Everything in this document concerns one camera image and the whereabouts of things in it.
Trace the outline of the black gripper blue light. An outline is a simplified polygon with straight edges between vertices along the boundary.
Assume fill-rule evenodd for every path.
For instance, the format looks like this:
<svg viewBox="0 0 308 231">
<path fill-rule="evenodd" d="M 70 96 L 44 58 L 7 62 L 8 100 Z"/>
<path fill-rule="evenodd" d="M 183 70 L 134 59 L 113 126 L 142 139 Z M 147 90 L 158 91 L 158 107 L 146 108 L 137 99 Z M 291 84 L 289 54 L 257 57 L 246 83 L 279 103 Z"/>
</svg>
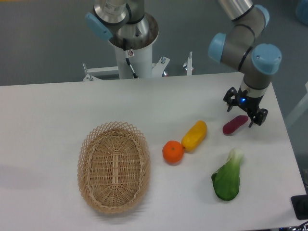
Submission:
<svg viewBox="0 0 308 231">
<path fill-rule="evenodd" d="M 225 94 L 223 101 L 227 104 L 227 112 L 230 112 L 234 106 L 239 106 L 247 112 L 248 117 L 251 119 L 249 128 L 253 124 L 261 126 L 268 115 L 268 110 L 259 108 L 259 104 L 264 96 L 264 89 L 254 89 L 246 84 L 241 84 L 237 90 L 231 87 Z"/>
</svg>

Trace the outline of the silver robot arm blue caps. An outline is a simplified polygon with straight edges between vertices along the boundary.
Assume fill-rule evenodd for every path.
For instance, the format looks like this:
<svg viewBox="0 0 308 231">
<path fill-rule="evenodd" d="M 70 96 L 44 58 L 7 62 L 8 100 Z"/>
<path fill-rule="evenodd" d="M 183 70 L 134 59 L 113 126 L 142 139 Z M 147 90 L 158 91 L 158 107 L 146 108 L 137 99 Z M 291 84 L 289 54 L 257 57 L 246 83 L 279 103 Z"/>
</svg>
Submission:
<svg viewBox="0 0 308 231">
<path fill-rule="evenodd" d="M 218 33 L 213 37 L 208 56 L 244 75 L 239 89 L 230 88 L 223 100 L 229 109 L 238 106 L 244 110 L 252 124 L 262 125 L 268 111 L 259 104 L 282 59 L 276 46 L 254 45 L 268 25 L 269 12 L 250 0 L 222 0 L 220 5 L 234 27 L 228 34 Z M 167 60 L 152 63 L 158 24 L 145 12 L 144 1 L 97 0 L 85 20 L 98 38 L 113 46 L 121 79 L 163 75 Z"/>
</svg>

